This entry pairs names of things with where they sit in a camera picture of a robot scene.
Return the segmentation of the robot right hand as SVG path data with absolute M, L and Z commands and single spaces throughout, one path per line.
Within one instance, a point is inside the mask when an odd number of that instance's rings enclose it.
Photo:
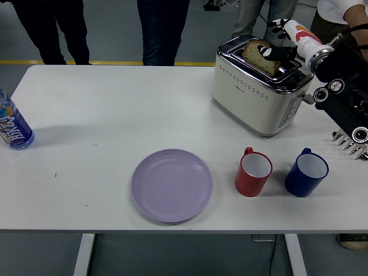
M 273 27 L 273 33 L 281 33 L 279 38 L 289 38 L 294 43 L 292 47 L 266 47 L 257 46 L 257 49 L 265 60 L 286 61 L 293 60 L 297 55 L 309 61 L 318 51 L 328 49 L 309 29 L 295 20 L 277 19 L 267 24 Z

